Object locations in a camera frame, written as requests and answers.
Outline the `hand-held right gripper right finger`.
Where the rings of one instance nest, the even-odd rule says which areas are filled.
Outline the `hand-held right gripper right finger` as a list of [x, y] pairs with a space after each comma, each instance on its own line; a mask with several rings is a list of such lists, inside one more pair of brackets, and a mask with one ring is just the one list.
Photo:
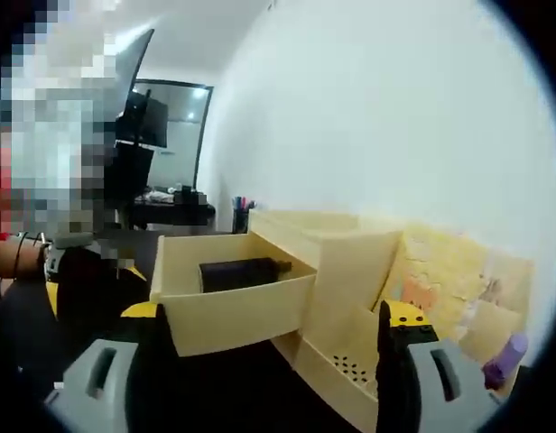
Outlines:
[[477, 432], [501, 404], [480, 365], [410, 303], [380, 303], [377, 350], [378, 432]]

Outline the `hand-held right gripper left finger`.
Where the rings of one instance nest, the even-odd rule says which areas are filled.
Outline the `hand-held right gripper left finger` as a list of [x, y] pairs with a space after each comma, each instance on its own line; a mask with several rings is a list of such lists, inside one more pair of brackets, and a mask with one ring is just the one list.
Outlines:
[[133, 305], [75, 359], [44, 405], [65, 432], [161, 432], [181, 403], [162, 304]]

